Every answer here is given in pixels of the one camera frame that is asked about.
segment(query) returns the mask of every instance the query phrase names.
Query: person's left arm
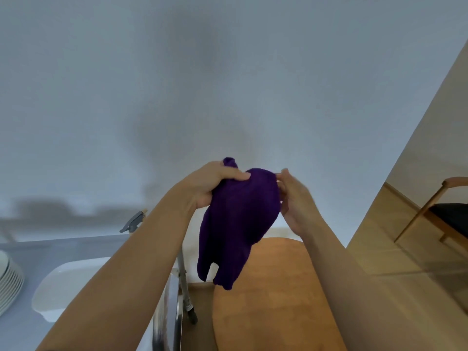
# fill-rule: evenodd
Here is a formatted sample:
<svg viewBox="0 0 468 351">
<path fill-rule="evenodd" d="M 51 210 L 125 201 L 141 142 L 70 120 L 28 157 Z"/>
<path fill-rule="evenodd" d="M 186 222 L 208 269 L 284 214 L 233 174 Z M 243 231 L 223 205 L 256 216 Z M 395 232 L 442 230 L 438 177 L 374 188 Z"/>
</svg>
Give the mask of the person's left arm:
<svg viewBox="0 0 468 351">
<path fill-rule="evenodd" d="M 176 184 L 55 322 L 37 351 L 135 350 L 156 309 L 196 208 L 222 179 L 249 173 L 210 162 Z"/>
</svg>

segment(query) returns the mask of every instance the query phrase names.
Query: wooden chair frame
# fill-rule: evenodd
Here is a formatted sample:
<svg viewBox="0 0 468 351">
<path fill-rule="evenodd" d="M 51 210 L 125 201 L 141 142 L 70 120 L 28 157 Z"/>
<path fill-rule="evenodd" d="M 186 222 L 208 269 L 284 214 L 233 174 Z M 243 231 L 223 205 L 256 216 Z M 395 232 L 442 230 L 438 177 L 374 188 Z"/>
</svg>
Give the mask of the wooden chair frame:
<svg viewBox="0 0 468 351">
<path fill-rule="evenodd" d="M 468 177 L 451 177 L 442 182 L 442 187 L 427 201 L 427 203 L 418 211 L 408 225 L 401 231 L 396 237 L 394 242 L 397 242 L 401 236 L 416 222 L 416 220 L 424 216 L 437 228 L 444 232 L 444 235 L 440 238 L 440 242 L 444 242 L 447 238 L 452 238 L 458 244 L 468 250 L 468 238 L 460 234 L 457 230 L 453 229 L 450 225 L 432 213 L 429 208 L 437 203 L 442 195 L 449 189 L 454 187 L 468 186 Z"/>
</svg>

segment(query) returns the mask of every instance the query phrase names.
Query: round wooden table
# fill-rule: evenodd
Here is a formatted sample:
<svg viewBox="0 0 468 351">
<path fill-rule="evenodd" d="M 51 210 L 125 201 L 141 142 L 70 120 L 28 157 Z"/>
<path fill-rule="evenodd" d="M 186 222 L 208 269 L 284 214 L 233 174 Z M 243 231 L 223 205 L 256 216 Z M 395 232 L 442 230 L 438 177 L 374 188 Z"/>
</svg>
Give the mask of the round wooden table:
<svg viewBox="0 0 468 351">
<path fill-rule="evenodd" d="M 219 351 L 346 350 L 302 242 L 266 238 L 252 247 L 232 290 L 216 286 Z"/>
</svg>

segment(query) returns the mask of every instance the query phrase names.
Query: wooden chair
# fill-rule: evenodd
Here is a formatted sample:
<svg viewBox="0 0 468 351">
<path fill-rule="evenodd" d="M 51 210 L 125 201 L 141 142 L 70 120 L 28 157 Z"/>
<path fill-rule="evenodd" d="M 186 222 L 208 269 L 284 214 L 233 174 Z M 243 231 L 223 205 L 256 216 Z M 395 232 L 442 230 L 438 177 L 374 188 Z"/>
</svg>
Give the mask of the wooden chair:
<svg viewBox="0 0 468 351">
<path fill-rule="evenodd" d="M 468 186 L 468 177 L 451 177 L 442 182 L 442 187 L 427 201 L 405 229 L 396 237 L 397 242 L 401 236 L 423 216 L 444 232 L 440 238 L 444 242 L 448 237 L 468 249 L 468 204 L 442 203 L 436 204 L 442 195 L 453 187 Z"/>
</svg>

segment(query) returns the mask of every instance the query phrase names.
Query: towel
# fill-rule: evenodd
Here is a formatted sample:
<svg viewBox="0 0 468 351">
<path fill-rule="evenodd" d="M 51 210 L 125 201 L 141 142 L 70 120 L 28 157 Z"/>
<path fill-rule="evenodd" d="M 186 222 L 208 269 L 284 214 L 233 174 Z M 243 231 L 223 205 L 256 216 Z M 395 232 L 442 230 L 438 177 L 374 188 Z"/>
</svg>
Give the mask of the towel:
<svg viewBox="0 0 468 351">
<path fill-rule="evenodd" d="M 237 167 L 233 158 L 224 166 Z M 281 202 L 276 175 L 260 168 L 247 170 L 246 181 L 222 180 L 213 190 L 203 216 L 198 250 L 198 277 L 206 281 L 212 263 L 219 266 L 214 284 L 232 289 L 259 242 L 278 217 Z"/>
</svg>

